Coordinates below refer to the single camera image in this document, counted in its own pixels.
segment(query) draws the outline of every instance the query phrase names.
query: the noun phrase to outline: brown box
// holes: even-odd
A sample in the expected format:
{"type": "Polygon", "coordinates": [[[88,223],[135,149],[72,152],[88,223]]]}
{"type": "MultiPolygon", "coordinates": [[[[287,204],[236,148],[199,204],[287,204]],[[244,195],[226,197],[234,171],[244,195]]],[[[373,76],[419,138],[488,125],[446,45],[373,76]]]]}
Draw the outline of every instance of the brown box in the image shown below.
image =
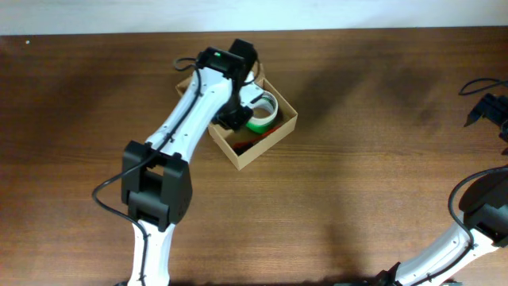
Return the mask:
{"type": "MultiPolygon", "coordinates": [[[[187,78],[176,86],[176,91],[180,97],[183,96],[183,93],[185,93],[185,90],[189,86],[190,82],[191,78],[187,78]]],[[[275,143],[279,142],[291,133],[291,131],[294,130],[296,118],[298,117],[296,110],[294,110],[286,99],[284,99],[284,97],[270,84],[270,82],[264,78],[263,72],[261,72],[256,82],[265,91],[270,91],[279,102],[279,111],[274,123],[274,127],[278,126],[277,130],[270,133],[268,136],[258,141],[253,147],[238,156],[232,148],[235,143],[250,141],[258,138],[260,135],[253,133],[247,127],[243,127],[237,132],[233,132],[232,130],[225,130],[219,125],[212,123],[208,125],[208,133],[238,170],[241,170],[259,155],[270,149],[273,145],[275,145],[275,143]]]]}

